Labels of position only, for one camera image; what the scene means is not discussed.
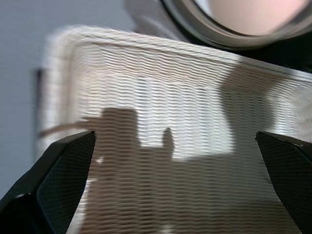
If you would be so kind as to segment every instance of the white wicker basket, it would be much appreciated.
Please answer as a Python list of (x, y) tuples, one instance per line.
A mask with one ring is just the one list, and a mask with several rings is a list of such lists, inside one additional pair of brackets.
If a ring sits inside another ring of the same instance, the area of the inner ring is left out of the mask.
[(256, 131), (312, 140), (311, 75), (216, 49), (73, 27), (47, 56), (39, 141), (94, 129), (69, 233), (298, 233)]

